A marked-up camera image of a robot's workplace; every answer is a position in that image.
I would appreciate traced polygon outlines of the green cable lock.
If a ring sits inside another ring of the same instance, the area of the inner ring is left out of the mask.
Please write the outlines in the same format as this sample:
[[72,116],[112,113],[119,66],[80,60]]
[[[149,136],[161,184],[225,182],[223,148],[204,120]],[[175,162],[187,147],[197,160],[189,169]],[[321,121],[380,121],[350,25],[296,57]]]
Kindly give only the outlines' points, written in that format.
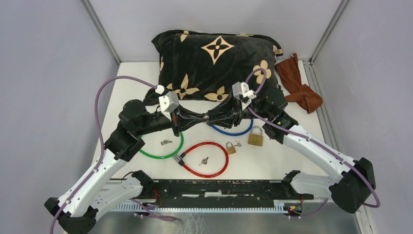
[[152,158],[152,159],[167,159],[167,158],[173,157],[182,149],[184,142],[185,142],[183,132],[179,133],[179,137],[180,137],[180,143],[178,147],[172,153],[169,153],[167,155],[162,155],[162,156],[153,155],[153,154],[147,153],[144,150],[139,150],[139,153],[143,154],[146,157]]

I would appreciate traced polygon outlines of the blue cable lock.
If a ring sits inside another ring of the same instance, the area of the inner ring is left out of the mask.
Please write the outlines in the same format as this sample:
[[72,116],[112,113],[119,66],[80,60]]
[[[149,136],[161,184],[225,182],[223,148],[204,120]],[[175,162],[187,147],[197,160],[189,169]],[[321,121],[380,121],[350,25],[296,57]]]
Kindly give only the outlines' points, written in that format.
[[248,128],[246,128],[245,130],[243,130],[241,132],[238,132],[238,133],[231,133],[231,132],[228,132],[228,131],[224,131],[222,129],[219,129],[215,125],[211,125],[211,128],[214,129],[215,131],[217,131],[220,134],[223,134],[223,135],[226,135],[226,136],[231,136],[231,137],[238,137],[238,136],[243,136],[245,134],[248,134],[249,131],[252,129],[253,124],[254,124],[254,120],[251,119]]

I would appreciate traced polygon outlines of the small silver keys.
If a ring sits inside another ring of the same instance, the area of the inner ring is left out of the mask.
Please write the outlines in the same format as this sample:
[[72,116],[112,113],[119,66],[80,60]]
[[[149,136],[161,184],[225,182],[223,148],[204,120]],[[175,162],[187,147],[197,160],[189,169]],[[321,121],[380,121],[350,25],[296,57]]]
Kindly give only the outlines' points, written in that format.
[[166,145],[168,143],[172,143],[172,141],[171,140],[163,140],[163,141],[160,142],[161,145]]

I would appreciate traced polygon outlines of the small brass padlock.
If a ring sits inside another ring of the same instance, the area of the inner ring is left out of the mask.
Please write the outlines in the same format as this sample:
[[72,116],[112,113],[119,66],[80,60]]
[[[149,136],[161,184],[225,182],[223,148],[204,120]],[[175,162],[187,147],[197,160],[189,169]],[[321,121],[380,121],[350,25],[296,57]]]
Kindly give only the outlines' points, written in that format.
[[233,145],[233,143],[227,142],[225,144],[225,146],[226,146],[226,151],[227,151],[228,155],[232,155],[232,154],[236,153],[236,149],[235,149],[235,146]]

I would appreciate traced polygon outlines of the large brass padlock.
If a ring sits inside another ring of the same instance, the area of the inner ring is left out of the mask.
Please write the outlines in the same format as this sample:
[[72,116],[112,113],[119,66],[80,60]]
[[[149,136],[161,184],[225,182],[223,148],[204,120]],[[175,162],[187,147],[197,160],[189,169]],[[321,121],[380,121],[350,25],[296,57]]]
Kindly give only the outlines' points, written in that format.
[[253,146],[263,146],[263,130],[261,127],[253,126],[250,129],[247,143]]

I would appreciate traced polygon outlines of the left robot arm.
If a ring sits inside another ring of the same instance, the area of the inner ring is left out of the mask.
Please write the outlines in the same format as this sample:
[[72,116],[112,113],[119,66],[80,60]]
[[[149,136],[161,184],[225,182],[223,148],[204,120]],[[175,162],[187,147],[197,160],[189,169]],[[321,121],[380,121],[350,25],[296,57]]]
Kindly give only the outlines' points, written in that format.
[[149,113],[140,100],[126,102],[119,113],[119,123],[107,140],[98,126],[100,156],[81,178],[60,197],[50,197],[44,206],[53,216],[49,233],[58,224],[68,234],[87,234],[116,205],[136,196],[148,198],[153,185],[132,176],[123,186],[100,194],[101,189],[145,145],[142,135],[172,129],[179,134],[205,121],[199,113],[190,111],[175,100],[161,97],[161,110]]

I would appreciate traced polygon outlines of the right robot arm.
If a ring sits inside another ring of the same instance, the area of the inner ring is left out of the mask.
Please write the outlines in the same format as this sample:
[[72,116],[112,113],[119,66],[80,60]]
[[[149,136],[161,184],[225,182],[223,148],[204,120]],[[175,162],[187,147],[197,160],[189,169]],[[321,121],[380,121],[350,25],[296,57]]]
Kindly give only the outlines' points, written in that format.
[[354,159],[318,140],[284,110],[286,106],[283,91],[278,88],[269,88],[255,97],[252,91],[244,96],[236,91],[208,111],[207,123],[231,128],[242,119],[260,119],[264,122],[263,132],[271,140],[299,152],[326,173],[289,173],[281,186],[282,195],[288,199],[312,194],[333,200],[351,214],[361,206],[379,208],[372,163],[364,157]]

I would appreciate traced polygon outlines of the red lock keys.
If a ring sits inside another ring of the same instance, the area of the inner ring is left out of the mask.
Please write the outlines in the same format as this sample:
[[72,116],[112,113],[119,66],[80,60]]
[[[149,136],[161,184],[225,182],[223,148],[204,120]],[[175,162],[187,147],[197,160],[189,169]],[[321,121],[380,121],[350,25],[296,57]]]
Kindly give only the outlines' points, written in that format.
[[208,159],[209,159],[209,157],[206,157],[206,158],[202,159],[202,161],[199,163],[199,165],[207,165]]

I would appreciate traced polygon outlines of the small padlock keys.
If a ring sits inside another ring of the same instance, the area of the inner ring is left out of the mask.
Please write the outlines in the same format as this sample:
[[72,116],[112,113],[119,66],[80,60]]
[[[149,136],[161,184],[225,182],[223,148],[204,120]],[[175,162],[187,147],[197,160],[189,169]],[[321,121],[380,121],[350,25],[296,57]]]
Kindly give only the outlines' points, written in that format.
[[241,147],[242,144],[239,141],[233,140],[234,146]]

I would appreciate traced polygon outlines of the black floral pillow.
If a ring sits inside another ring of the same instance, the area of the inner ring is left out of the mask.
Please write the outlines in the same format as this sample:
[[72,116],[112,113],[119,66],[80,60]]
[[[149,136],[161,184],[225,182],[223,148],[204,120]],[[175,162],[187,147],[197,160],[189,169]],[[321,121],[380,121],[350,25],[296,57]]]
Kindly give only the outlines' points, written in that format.
[[281,45],[269,36],[169,30],[152,39],[158,83],[181,100],[223,101],[236,82],[264,92],[277,87]]

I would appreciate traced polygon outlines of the brown cloth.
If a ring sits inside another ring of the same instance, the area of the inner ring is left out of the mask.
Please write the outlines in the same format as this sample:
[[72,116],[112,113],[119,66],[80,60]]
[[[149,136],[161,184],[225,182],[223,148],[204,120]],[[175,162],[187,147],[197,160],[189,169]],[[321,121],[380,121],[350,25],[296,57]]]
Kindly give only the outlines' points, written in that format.
[[275,65],[281,83],[290,93],[285,97],[288,102],[296,102],[308,114],[315,112],[322,104],[322,97],[309,85],[302,83],[299,71],[299,59],[296,53]]

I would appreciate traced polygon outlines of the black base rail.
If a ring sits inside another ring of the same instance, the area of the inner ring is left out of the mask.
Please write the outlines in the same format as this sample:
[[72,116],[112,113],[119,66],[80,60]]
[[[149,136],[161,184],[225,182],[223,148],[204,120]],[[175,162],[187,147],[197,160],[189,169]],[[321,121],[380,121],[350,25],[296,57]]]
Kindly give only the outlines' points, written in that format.
[[283,180],[159,179],[144,186],[139,200],[155,199],[161,208],[273,208],[274,201],[313,200]]

